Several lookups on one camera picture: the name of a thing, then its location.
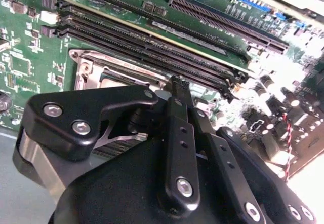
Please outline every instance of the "cable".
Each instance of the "cable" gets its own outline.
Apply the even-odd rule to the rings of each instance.
[[[289,120],[287,119],[287,113],[283,113],[282,115],[283,120],[285,121],[285,123],[287,124],[287,152],[288,152],[288,160],[286,163],[286,167],[285,167],[285,182],[287,183],[289,180],[289,169],[290,169],[290,155],[292,153],[292,125],[289,122]]]

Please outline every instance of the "chip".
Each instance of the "chip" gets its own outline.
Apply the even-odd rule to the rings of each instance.
[[[167,10],[163,7],[156,6],[154,9],[154,13],[160,16],[165,16],[167,14]]]
[[[146,11],[152,13],[154,11],[155,5],[144,1],[142,4],[142,8],[145,9]]]
[[[26,14],[27,13],[27,6],[24,5],[23,3],[21,2],[18,2],[18,1],[13,1],[12,2],[12,9],[14,10],[14,12],[16,14]]]
[[[29,15],[30,17],[35,17],[35,16],[37,15],[36,8],[29,7],[29,8],[28,8],[28,15]]]
[[[37,30],[32,30],[31,35],[33,38],[39,38],[39,32]]]

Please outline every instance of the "mounting screw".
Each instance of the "mounting screw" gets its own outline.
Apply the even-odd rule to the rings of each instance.
[[[91,131],[90,125],[84,121],[74,122],[72,125],[72,129],[75,131],[75,133],[80,135],[87,135]]]
[[[20,124],[20,119],[11,119],[11,123],[15,126],[19,125]]]
[[[226,134],[229,136],[229,137],[233,137],[233,132],[230,131],[229,129],[226,130]]]
[[[311,220],[311,221],[314,221],[314,216],[310,213],[309,210],[307,210],[304,206],[301,206],[302,208],[302,211],[304,212],[305,216]]]
[[[179,179],[177,181],[177,188],[184,197],[190,197],[193,194],[191,184],[185,179]]]
[[[204,116],[205,116],[205,114],[204,114],[202,111],[200,111],[200,110],[198,110],[197,113],[198,113],[198,115],[201,116],[201,117],[204,117]]]
[[[182,102],[181,102],[180,100],[175,99],[174,101],[176,102],[176,104],[177,104],[178,106],[182,106]]]
[[[55,104],[46,105],[43,109],[44,113],[50,117],[58,117],[63,113],[62,108]]]
[[[246,204],[245,204],[245,210],[247,211],[248,215],[255,222],[259,222],[261,220],[261,215],[260,215],[258,209],[253,204],[251,204],[250,202],[246,202]]]
[[[296,218],[297,220],[301,220],[302,217],[300,216],[299,212],[292,206],[289,206],[290,212],[293,215],[294,218]]]
[[[145,94],[145,96],[147,96],[149,98],[153,98],[153,95],[150,91],[145,91],[144,94]]]

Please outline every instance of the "black ram slot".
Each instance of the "black ram slot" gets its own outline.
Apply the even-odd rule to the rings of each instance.
[[[134,52],[138,52],[139,54],[146,55],[147,57],[152,57],[156,60],[159,60],[163,63],[167,64],[173,64],[178,67],[183,67],[186,68],[187,70],[193,70],[195,69],[196,71],[199,71],[201,75],[203,75],[206,78],[209,78],[210,80],[214,81],[215,83],[219,84],[222,86],[223,89],[225,89],[228,85],[225,82],[224,79],[221,79],[216,76],[215,72],[212,70],[207,70],[207,69],[200,69],[196,67],[195,63],[189,62],[187,60],[179,60],[178,57],[169,57],[165,51],[158,52],[152,47],[153,49],[150,49],[145,46],[137,45],[135,42],[128,41],[127,38],[120,38],[117,35],[111,35],[109,33],[106,33],[104,28],[101,28],[99,26],[89,24],[81,24],[79,22],[73,21],[73,20],[67,20],[67,22],[64,22],[64,25],[66,24],[71,25],[73,29],[79,30],[82,33],[87,33],[88,35],[91,35],[93,37],[97,37],[98,39],[102,41],[106,41],[110,44],[115,44],[120,47],[124,47],[125,49],[129,49]]]
[[[114,31],[112,29],[109,29],[107,25],[101,23],[100,25],[96,25],[94,22],[86,21],[78,17],[74,17],[72,15],[68,15],[66,17],[62,18],[61,21],[62,25],[65,26],[66,24],[69,24],[73,26],[74,28],[86,30],[91,33],[95,33],[97,35],[102,36],[103,38],[107,38],[110,36],[110,39],[113,39],[117,43],[122,43],[124,46],[134,47],[134,49],[139,50],[142,49],[144,52],[150,51],[154,52],[156,54],[160,54],[160,57],[166,57],[168,59],[172,59],[173,61],[182,62],[183,66],[189,66],[189,67],[195,67],[202,72],[209,73],[213,77],[219,77],[224,79],[233,79],[233,74],[230,75],[229,73],[220,73],[217,70],[214,69],[213,66],[199,63],[198,61],[190,61],[182,56],[179,56],[177,54],[171,53],[172,50],[166,48],[166,47],[157,47],[155,45],[151,45],[149,42],[143,41],[143,38],[133,38],[129,37],[127,35],[122,34],[121,32]]]
[[[166,25],[166,26],[169,26],[177,31],[180,31],[180,32],[183,32],[185,34],[188,34],[196,39],[200,39],[206,43],[209,43],[209,44],[212,44],[212,45],[217,45],[218,47],[224,49],[224,50],[228,50],[228,51],[231,51],[233,53],[235,53],[237,56],[241,57],[242,59],[244,60],[248,60],[248,56],[243,53],[242,51],[240,51],[239,49],[237,48],[234,48],[234,47],[231,47],[231,46],[228,46],[226,44],[222,44],[222,43],[219,43],[217,42],[216,40],[206,36],[206,35],[203,35],[203,34],[200,34],[199,32],[196,32],[196,31],[193,31],[191,29],[188,29],[182,25],[179,25],[177,23],[174,23],[172,21],[169,21],[169,20],[166,20],[164,18],[161,18],[160,16],[158,15],[155,15],[154,13],[150,13],[150,12],[147,12],[145,11],[144,9],[141,9],[141,8],[138,8],[136,6],[133,6],[133,5],[130,5],[126,2],[123,2],[121,0],[103,0],[103,1],[107,1],[113,5],[117,5],[123,9],[126,9],[126,10],[129,10],[131,12],[134,12],[138,15],[141,15],[141,16],[144,16],[144,17],[147,17],[153,21],[156,21],[158,23],[161,23],[163,25]]]
[[[189,16],[202,20],[216,28],[240,36],[249,42],[270,47],[283,54],[289,44],[277,37],[237,20],[197,0],[169,0],[169,6]]]
[[[232,67],[228,67],[225,65],[221,65],[214,60],[204,58],[200,55],[197,55],[195,53],[189,52],[188,50],[185,50],[181,47],[178,47],[176,45],[173,45],[171,43],[167,43],[161,39],[152,37],[144,32],[140,32],[134,28],[130,28],[127,26],[124,26],[120,23],[114,22],[110,19],[107,19],[102,16],[98,16],[92,12],[83,10],[82,8],[75,7],[75,6],[68,6],[61,8],[63,11],[68,11],[73,13],[73,19],[77,21],[89,21],[92,24],[98,24],[99,26],[105,26],[108,29],[115,30],[118,33],[123,33],[125,35],[130,36],[132,39],[138,39],[139,41],[146,41],[147,43],[151,43],[154,46],[160,47],[161,49],[164,49],[167,54],[175,54],[176,56],[183,57],[186,60],[192,61],[200,66],[200,69],[210,69],[215,73],[217,76],[225,77],[227,79],[231,79],[232,81],[235,81],[236,78],[239,78],[242,72],[239,72],[236,69],[233,69]]]
[[[114,44],[102,41],[101,39],[95,38],[92,35],[84,34],[72,28],[66,28],[62,30],[58,30],[57,36],[59,38],[64,38],[67,35],[71,38],[78,39],[80,41],[86,42],[98,48],[101,48],[105,51],[111,51],[112,54],[118,54],[119,56],[132,59],[138,61],[144,65],[152,66],[157,69],[160,69],[167,73],[174,73],[183,76],[185,79],[192,81],[194,83],[203,85],[207,88],[220,91],[225,98],[228,100],[232,100],[232,97],[227,88],[224,88],[223,85],[219,85],[217,82],[213,81],[210,78],[206,78],[201,75],[199,70],[196,69],[185,69],[181,66],[178,66],[174,63],[168,63],[167,61],[161,62],[158,59],[158,55],[154,54],[149,56],[145,56],[143,54],[138,54],[136,52],[129,51],[125,48],[121,48],[120,46],[116,46]]]

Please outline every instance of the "black metal bracket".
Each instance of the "black metal bracket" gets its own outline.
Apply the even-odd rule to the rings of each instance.
[[[40,94],[28,101],[22,126],[37,143],[78,161],[89,157],[102,121],[115,122],[128,110],[150,108],[157,102],[144,86]],[[79,133],[73,127],[77,122]]]

